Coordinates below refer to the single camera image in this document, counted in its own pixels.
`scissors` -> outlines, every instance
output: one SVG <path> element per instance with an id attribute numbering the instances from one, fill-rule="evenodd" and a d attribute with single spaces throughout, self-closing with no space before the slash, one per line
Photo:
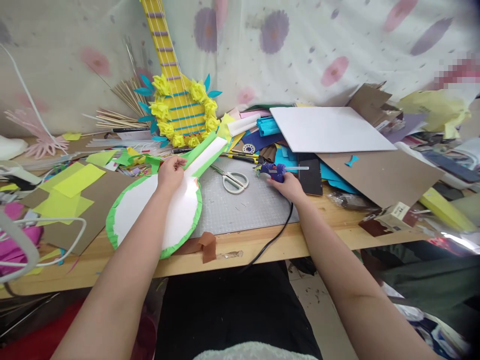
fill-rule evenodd
<path id="1" fill-rule="evenodd" d="M 223 187 L 227 190 L 230 194 L 240 194 L 245 188 L 249 185 L 249 178 L 246 177 L 244 174 L 240 172 L 226 172 L 223 171 L 221 168 L 215 165 L 210 165 L 210 167 L 215 170 L 217 173 L 223 175 Z M 234 176 L 240 177 L 245 180 L 245 182 L 241 182 Z M 225 182 L 229 182 L 233 185 L 236 190 L 230 189 Z"/>

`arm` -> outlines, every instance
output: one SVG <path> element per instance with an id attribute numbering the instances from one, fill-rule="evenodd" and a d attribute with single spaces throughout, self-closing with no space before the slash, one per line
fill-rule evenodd
<path id="1" fill-rule="evenodd" d="M 142 306 L 162 252 L 167 211 L 186 160 L 173 156 L 158 187 L 110 258 L 52 359 L 130 359 Z"/>
<path id="2" fill-rule="evenodd" d="M 311 258 L 360 360 L 437 359 L 289 172 L 269 182 L 293 202 Z"/>

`white foam board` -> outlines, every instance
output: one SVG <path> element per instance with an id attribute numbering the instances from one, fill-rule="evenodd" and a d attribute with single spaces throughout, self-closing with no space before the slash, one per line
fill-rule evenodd
<path id="1" fill-rule="evenodd" d="M 270 112 L 294 153 L 397 149 L 351 107 L 272 107 Z"/>

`grey cutting mat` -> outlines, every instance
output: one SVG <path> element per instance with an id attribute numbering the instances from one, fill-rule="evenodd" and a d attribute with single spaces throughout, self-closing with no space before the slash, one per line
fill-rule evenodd
<path id="1" fill-rule="evenodd" d="M 220 157 L 213 164 L 226 172 L 245 174 L 249 185 L 240 194 L 231 194 L 222 185 L 222 176 L 209 167 L 200 177 L 203 204 L 192 238 L 200 237 L 203 232 L 218 235 L 285 223 L 290 212 L 289 201 L 265 181 L 265 174 L 260 178 L 255 175 L 255 164 L 228 157 Z M 298 222 L 299 214 L 294 207 L 289 223 Z"/>

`left hand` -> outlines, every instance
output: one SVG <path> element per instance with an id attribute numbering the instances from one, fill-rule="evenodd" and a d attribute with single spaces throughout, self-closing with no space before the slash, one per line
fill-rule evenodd
<path id="1" fill-rule="evenodd" d="M 180 156 L 171 156 L 158 169 L 157 190 L 173 195 L 184 178 L 184 169 L 187 159 Z"/>

